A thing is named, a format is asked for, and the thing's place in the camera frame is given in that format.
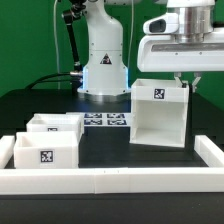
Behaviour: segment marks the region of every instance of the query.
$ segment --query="white box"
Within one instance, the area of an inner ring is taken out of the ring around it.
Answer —
[[[84,119],[81,114],[34,114],[26,127],[27,132],[75,131],[79,141],[84,133]]]
[[[189,87],[175,80],[138,79],[131,88],[130,143],[184,147]]]
[[[73,131],[17,133],[15,168],[78,168],[78,161],[78,141]]]

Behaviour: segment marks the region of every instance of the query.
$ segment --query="white border frame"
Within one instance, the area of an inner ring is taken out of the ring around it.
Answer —
[[[224,153],[196,136],[195,151],[210,167],[2,169],[0,195],[224,192]]]

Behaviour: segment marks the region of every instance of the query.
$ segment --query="green wall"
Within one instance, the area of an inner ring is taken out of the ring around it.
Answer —
[[[0,1],[0,96],[24,88],[36,79],[56,72],[53,38],[54,0]],[[72,69],[72,57],[66,27],[60,14],[70,7],[68,0],[58,4],[58,38],[61,55],[61,71]],[[224,1],[218,0],[215,19],[224,21]],[[130,6],[106,6],[108,14],[120,20],[124,28],[123,61],[127,65],[130,40]],[[136,78],[172,79],[171,73],[141,73],[136,66],[138,44],[144,36],[143,23],[166,11],[164,6],[152,0],[142,0],[135,6],[134,39],[132,45],[130,82]],[[81,62],[88,61],[88,35],[85,19],[74,24]],[[192,80],[192,74],[184,74]],[[204,73],[198,90],[202,96],[224,109],[224,73]],[[36,88],[57,88],[57,84],[41,84]],[[70,88],[63,83],[61,88]]]

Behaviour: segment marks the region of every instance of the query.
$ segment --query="black tabletop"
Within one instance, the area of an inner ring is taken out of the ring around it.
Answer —
[[[80,100],[69,90],[14,90],[0,98],[0,136],[25,131],[34,113],[130,112],[131,101]],[[198,94],[189,101],[183,150],[129,143],[128,127],[86,127],[79,167],[201,167],[194,136],[224,149],[224,112]],[[7,165],[13,168],[13,159]],[[223,223],[224,193],[0,196],[0,223]]]

